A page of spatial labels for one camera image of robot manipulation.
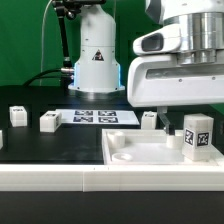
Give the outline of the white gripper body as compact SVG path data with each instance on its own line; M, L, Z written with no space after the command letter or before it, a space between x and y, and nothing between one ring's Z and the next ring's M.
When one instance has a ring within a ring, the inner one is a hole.
M224 59L179 65L175 54L138 57L129 67L127 98L133 107L224 103Z

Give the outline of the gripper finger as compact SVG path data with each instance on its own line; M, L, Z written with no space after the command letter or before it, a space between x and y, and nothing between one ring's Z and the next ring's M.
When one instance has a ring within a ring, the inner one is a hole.
M165 106L161 106L157 108L157 114L164 125L165 132L170 135L175 135L175 125L171 123L167 117L168 108Z

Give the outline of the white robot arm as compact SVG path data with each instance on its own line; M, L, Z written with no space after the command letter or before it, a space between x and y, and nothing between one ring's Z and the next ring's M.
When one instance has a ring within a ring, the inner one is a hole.
M134 107L224 102L224 0L145 0L162 27L137 38L125 87ZM94 99L120 84L115 23L99 5L85 4L81 52L69 88Z

